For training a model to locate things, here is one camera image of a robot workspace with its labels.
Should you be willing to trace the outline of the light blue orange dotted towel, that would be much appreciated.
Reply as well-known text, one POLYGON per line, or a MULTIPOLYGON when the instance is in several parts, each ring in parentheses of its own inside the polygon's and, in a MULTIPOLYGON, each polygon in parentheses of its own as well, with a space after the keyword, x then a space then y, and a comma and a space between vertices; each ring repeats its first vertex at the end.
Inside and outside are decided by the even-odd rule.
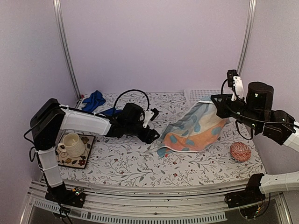
POLYGON ((222 119, 216 113, 210 96, 196 102, 182 118, 162 131, 157 154, 166 157, 172 152, 199 153, 207 149, 230 123, 228 118, 222 119))

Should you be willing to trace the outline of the dark blue towel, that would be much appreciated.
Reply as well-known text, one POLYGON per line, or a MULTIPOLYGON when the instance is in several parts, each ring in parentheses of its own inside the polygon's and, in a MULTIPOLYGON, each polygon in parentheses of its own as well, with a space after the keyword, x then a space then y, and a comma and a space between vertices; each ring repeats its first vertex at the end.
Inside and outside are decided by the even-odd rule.
MULTIPOLYGON (((85 112, 94 112, 95 109, 97 109, 99 106, 104 105, 106 100, 103 98, 103 95, 100 91, 96 90, 93 92, 90 97, 84 99, 82 101, 84 107, 82 107, 82 110, 85 112)), ((116 110, 114 111, 114 115, 121 113, 122 110, 116 110)), ((107 109, 105 111, 100 112, 101 114, 105 116, 112 116, 113 114, 113 108, 107 109)))

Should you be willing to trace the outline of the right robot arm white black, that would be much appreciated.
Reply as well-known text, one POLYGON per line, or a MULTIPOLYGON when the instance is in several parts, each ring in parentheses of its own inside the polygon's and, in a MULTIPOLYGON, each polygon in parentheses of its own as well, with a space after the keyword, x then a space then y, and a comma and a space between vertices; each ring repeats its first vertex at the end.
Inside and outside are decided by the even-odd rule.
MULTIPOLYGON (((220 118, 234 118, 237 124, 250 128, 251 136, 262 134, 279 145, 294 151, 299 150, 299 124, 295 118, 283 110, 272 109, 274 89, 261 82, 251 82, 245 100, 232 94, 212 95, 211 100, 220 118)), ((299 173, 280 175, 255 174, 250 177, 242 200, 252 203, 260 194, 276 191, 292 191, 299 188, 299 173)))

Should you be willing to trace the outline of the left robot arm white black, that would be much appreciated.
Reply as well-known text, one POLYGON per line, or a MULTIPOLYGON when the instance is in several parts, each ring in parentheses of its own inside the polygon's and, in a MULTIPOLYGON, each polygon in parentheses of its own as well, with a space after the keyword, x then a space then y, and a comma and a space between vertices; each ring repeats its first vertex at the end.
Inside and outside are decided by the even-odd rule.
POLYGON ((61 105, 55 98, 49 99, 31 119, 28 131, 32 133, 40 169, 52 188, 52 196, 60 203, 70 197, 69 191, 62 187, 63 180, 55 155, 56 139, 61 130, 91 132, 112 138, 135 136, 150 144, 160 137, 155 129, 149 127, 149 122, 158 114, 156 108, 144 111, 134 103, 126 103, 120 113, 105 116, 61 105))

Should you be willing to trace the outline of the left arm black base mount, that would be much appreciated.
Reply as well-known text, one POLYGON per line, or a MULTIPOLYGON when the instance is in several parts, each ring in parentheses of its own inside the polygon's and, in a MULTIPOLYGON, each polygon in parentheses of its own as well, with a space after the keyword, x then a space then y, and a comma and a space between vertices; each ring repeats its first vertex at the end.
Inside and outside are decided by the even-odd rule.
POLYGON ((64 182, 57 187, 48 186, 45 195, 46 200, 77 208, 83 208, 85 197, 86 194, 84 188, 75 187, 67 189, 64 182))

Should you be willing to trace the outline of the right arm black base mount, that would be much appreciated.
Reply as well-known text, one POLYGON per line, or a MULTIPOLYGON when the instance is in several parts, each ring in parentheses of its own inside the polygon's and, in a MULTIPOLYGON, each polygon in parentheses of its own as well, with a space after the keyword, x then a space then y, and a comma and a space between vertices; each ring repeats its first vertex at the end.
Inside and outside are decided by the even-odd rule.
POLYGON ((262 173, 252 175, 244 190, 227 193, 224 202, 229 208, 235 208, 265 200, 266 196, 259 188, 263 176, 262 173))

